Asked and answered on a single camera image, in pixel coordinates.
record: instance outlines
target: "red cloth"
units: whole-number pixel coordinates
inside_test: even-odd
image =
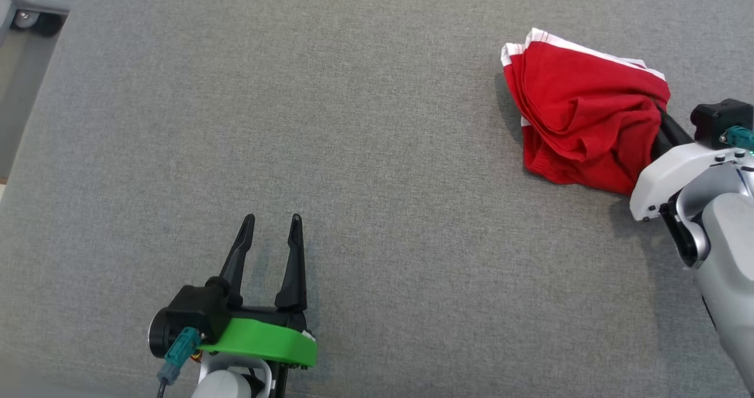
[[[523,115],[524,165],[559,184],[630,195],[670,90],[641,60],[618,58],[536,28],[501,57]]]

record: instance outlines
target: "white stripe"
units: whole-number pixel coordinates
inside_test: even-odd
[[[646,71],[650,74],[653,74],[654,76],[657,76],[658,78],[665,80],[665,74],[660,73],[660,71],[652,70],[651,68],[637,67],[630,62],[626,62],[624,58],[615,57],[614,55],[604,54],[603,52],[596,51],[594,49],[582,47],[579,44],[566,41],[566,39],[558,38],[558,36],[555,36],[554,34],[549,34],[547,33],[547,31],[542,31],[542,30],[539,30],[538,28],[533,28],[530,31],[530,33],[528,33],[528,35],[526,36],[526,43],[524,44],[524,47],[528,48],[528,45],[531,42],[544,42],[545,44],[549,44],[554,47],[558,47],[562,49],[570,49],[576,52],[582,52],[582,54],[592,55],[593,57],[602,58],[607,61],[619,63],[620,65],[625,65],[627,67],[635,68],[637,70]]]
[[[505,44],[503,50],[500,52],[500,62],[503,63],[503,67],[511,65],[511,57],[513,55],[523,54],[523,46],[520,44]]]
[[[634,59],[634,58],[620,58],[624,60],[625,62],[628,62],[629,64],[633,65],[641,65],[641,67],[647,68],[647,63],[644,62],[643,59]]]

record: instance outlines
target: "floor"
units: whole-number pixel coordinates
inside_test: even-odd
[[[0,47],[0,177],[9,177],[56,39],[11,33]]]

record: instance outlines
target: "teal connector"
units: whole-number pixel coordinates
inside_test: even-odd
[[[176,341],[170,345],[170,350],[167,350],[165,363],[157,374],[157,379],[160,381],[163,390],[165,384],[172,385],[176,382],[183,363],[196,352],[199,345],[201,345],[199,331],[193,327],[183,328]]]
[[[725,141],[734,148],[754,151],[754,132],[745,127],[733,126],[725,132]]]

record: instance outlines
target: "gray couch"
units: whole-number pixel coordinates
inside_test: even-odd
[[[754,101],[752,7],[79,0],[0,203],[0,358],[154,396],[154,313],[247,213],[272,303],[298,212],[320,357],[288,396],[746,396],[662,224],[523,170],[499,52],[536,26],[644,58],[689,127]]]

